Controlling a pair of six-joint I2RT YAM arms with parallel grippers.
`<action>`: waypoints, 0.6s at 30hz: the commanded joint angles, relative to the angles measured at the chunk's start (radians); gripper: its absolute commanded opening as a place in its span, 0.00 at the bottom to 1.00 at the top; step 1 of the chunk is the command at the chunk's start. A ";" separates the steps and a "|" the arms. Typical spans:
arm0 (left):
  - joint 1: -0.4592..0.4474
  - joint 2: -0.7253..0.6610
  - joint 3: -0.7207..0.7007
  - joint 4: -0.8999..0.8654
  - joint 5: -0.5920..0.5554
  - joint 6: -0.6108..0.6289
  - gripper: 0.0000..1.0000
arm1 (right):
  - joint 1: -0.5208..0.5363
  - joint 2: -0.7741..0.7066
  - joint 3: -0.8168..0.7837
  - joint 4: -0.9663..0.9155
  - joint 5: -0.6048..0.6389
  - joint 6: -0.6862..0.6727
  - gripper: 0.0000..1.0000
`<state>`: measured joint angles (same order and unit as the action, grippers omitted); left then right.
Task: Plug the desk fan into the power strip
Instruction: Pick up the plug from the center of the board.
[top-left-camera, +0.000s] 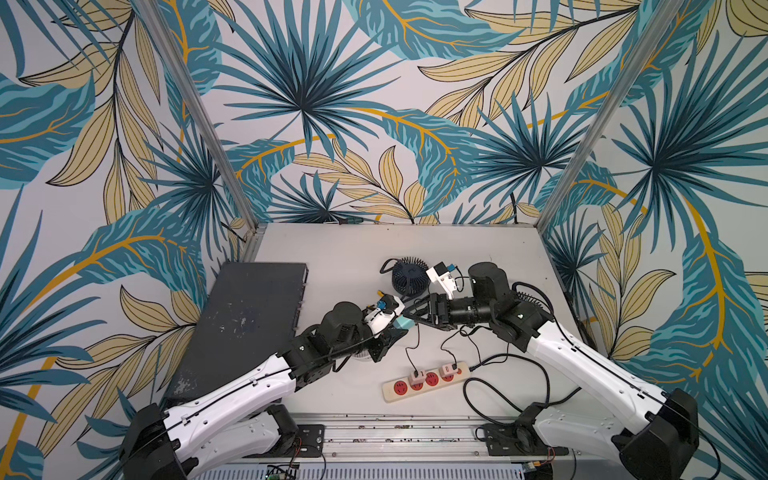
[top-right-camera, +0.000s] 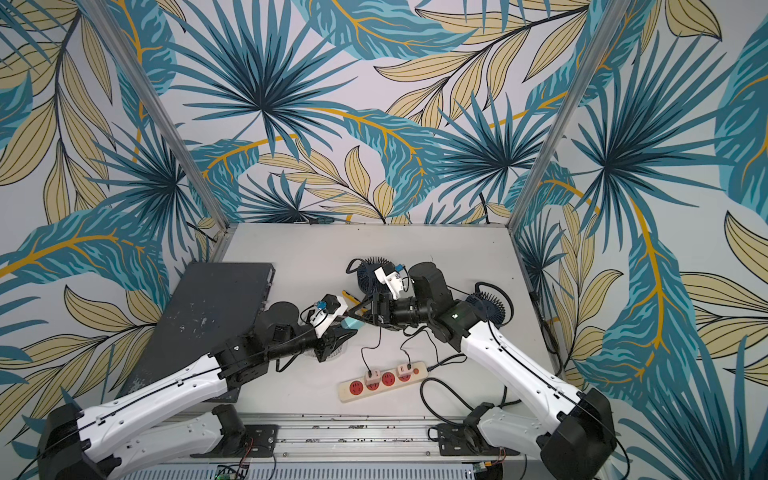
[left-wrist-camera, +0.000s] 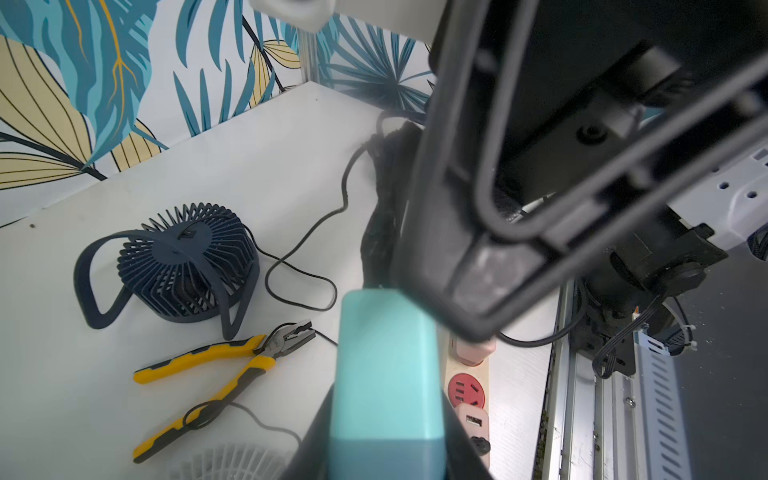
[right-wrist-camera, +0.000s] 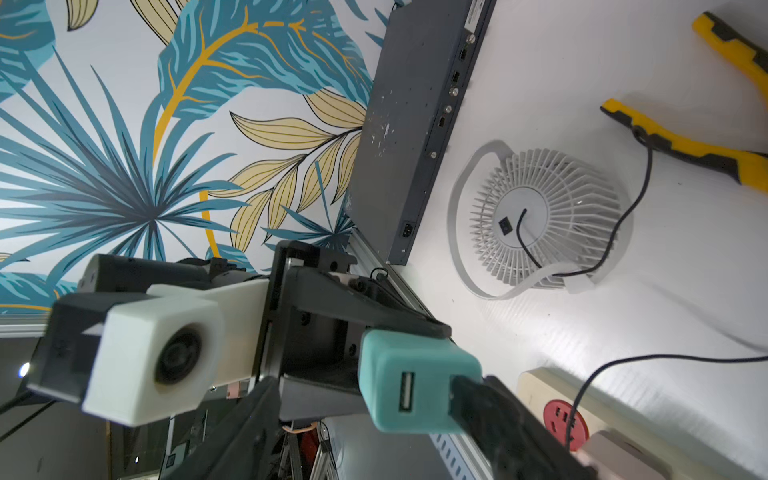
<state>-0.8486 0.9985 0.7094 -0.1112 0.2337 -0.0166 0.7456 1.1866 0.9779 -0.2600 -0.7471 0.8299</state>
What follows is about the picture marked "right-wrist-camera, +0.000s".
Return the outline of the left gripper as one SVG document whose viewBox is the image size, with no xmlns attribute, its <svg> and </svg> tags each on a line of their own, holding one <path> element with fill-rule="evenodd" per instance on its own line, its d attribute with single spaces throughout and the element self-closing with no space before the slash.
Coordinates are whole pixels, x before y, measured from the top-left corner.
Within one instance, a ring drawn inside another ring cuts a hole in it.
<svg viewBox="0 0 768 480">
<path fill-rule="evenodd" d="M 381 282 L 353 275 L 355 257 L 301 241 L 277 243 L 254 365 L 278 381 L 282 420 L 361 414 L 362 336 L 370 328 L 446 339 L 451 329 Z"/>
</svg>

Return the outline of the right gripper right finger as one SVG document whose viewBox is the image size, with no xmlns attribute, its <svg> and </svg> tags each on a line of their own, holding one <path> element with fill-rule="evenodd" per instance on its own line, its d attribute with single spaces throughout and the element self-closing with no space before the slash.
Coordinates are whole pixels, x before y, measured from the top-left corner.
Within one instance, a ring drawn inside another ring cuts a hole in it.
<svg viewBox="0 0 768 480">
<path fill-rule="evenodd" d="M 595 479 L 496 377 L 455 376 L 450 416 L 488 460 L 495 479 Z"/>
</svg>

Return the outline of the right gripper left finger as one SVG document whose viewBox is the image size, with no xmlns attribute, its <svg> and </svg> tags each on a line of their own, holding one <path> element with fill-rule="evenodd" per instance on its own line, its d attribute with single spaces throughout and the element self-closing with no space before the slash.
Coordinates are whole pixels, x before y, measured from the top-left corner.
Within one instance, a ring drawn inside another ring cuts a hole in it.
<svg viewBox="0 0 768 480">
<path fill-rule="evenodd" d="M 279 381 L 266 377 L 175 469 L 171 479 L 265 479 L 281 430 Z"/>
</svg>

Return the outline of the beige red power strip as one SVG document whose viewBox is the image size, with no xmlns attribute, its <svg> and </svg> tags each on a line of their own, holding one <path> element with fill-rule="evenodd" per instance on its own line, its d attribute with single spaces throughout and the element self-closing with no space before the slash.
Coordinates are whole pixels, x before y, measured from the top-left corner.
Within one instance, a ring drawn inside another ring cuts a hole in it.
<svg viewBox="0 0 768 480">
<path fill-rule="evenodd" d="M 580 388 L 574 376 L 556 368 L 541 367 L 522 373 L 517 394 L 522 403 L 558 442 L 571 440 L 574 456 L 597 432 L 613 431 L 641 451 L 655 457 L 668 471 L 667 479 L 749 479 L 750 474 L 719 453 L 693 441 L 663 438 L 639 413 L 594 390 L 573 406 Z"/>
</svg>

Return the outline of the pink plug adapter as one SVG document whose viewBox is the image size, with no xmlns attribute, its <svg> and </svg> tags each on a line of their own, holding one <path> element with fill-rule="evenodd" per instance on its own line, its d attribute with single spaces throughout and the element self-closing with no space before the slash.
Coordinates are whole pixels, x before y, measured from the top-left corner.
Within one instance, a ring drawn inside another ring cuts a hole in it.
<svg viewBox="0 0 768 480">
<path fill-rule="evenodd" d="M 575 452 L 579 462 L 596 471 L 598 479 L 667 479 L 667 468 L 622 435 L 600 431 Z"/>
</svg>

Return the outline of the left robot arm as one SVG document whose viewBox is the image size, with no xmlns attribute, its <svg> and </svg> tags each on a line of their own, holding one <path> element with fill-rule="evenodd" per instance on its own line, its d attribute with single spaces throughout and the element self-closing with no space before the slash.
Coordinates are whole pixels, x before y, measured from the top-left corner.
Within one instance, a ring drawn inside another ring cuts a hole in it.
<svg viewBox="0 0 768 480">
<path fill-rule="evenodd" d="M 282 422 L 360 414 L 363 337 L 387 330 L 446 339 L 356 260 L 300 241 L 278 244 L 268 275 L 212 258 L 178 263 L 99 255 L 78 295 L 99 314 L 81 405 L 141 426 L 196 409 L 206 392 L 274 379 Z"/>
</svg>

